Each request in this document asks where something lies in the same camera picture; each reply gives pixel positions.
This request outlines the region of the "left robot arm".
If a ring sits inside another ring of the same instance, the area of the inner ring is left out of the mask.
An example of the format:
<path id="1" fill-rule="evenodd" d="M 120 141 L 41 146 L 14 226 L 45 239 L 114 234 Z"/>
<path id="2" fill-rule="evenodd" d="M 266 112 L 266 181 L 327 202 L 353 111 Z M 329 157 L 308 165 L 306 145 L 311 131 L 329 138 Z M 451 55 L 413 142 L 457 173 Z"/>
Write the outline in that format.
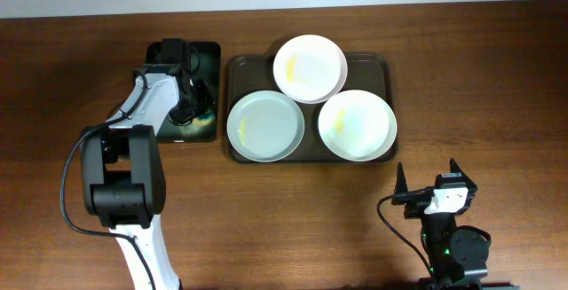
<path id="1" fill-rule="evenodd" d="M 105 235 L 117 240 L 137 289 L 179 289 L 162 233 L 166 178 L 161 143 L 217 136 L 221 47 L 164 38 L 146 49 L 133 89 L 77 144 L 83 199 Z"/>

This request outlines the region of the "green yellow sponge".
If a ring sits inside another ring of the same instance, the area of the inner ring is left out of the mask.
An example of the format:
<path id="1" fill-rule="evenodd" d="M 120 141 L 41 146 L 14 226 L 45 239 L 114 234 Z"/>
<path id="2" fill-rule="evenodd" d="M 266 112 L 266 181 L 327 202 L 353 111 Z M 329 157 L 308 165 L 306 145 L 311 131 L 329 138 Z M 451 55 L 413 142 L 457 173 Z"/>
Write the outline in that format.
<path id="1" fill-rule="evenodd" d="M 216 121 L 216 116 L 211 111 L 205 112 L 200 116 L 197 116 L 192 119 L 192 125 L 196 127 L 206 127 Z"/>

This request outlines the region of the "grey plate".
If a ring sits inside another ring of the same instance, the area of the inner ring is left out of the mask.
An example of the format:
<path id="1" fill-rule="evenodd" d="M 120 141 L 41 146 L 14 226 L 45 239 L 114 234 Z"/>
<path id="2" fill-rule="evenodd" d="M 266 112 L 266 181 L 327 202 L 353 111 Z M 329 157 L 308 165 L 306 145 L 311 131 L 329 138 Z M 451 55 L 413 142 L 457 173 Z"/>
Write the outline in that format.
<path id="1" fill-rule="evenodd" d="M 259 90 L 231 108 L 226 133 L 233 149 L 249 161 L 274 162 L 288 157 L 301 143 L 304 115 L 288 96 Z"/>

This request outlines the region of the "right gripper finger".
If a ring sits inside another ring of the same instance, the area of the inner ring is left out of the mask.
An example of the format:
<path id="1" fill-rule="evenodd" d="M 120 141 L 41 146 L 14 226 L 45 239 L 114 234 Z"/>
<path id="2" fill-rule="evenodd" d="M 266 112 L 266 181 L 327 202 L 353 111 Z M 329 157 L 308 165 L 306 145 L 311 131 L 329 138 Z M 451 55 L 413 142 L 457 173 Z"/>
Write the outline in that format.
<path id="1" fill-rule="evenodd" d="M 471 179 L 465 174 L 454 158 L 449 161 L 449 168 L 451 174 L 450 179 L 453 183 L 463 182 L 472 184 Z"/>
<path id="2" fill-rule="evenodd" d="M 397 165 L 397 179 L 395 183 L 395 194 L 401 194 L 408 192 L 408 187 L 406 183 L 406 176 L 403 168 L 403 164 L 401 162 Z"/>

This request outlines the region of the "pale green plate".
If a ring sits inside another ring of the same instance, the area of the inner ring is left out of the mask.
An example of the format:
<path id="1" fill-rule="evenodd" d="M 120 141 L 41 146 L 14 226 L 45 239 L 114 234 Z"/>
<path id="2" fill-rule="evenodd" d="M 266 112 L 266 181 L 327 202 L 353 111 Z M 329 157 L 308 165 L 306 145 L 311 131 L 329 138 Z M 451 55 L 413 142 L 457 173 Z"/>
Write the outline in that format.
<path id="1" fill-rule="evenodd" d="M 321 107 L 317 126 L 329 151 L 357 162 L 383 157 L 394 146 L 398 134 L 391 106 L 366 90 L 335 94 Z"/>

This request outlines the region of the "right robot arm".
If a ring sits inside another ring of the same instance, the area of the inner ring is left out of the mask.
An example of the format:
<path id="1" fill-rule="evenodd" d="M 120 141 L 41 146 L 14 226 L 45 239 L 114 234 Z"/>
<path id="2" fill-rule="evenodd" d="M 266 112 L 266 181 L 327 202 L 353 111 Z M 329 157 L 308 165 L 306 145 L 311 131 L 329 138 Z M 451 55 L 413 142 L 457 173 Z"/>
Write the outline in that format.
<path id="1" fill-rule="evenodd" d="M 405 207 L 406 219 L 421 221 L 421 243 L 428 256 L 429 276 L 418 281 L 420 289 L 480 289 L 487 276 L 486 261 L 491 235 L 473 226 L 456 223 L 471 206 L 477 185 L 455 160 L 439 174 L 434 185 L 410 191 L 403 166 L 398 164 L 393 205 Z"/>

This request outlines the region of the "pink white plate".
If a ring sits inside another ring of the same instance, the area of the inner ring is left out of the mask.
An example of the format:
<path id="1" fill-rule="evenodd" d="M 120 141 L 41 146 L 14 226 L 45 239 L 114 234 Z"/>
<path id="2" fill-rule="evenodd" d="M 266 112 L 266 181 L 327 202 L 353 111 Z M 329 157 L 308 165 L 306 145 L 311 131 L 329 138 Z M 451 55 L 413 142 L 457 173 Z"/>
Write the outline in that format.
<path id="1" fill-rule="evenodd" d="M 345 85 L 347 59 L 339 46 L 321 35 L 299 35 L 277 51 L 272 74 L 279 89 L 303 104 L 325 102 Z"/>

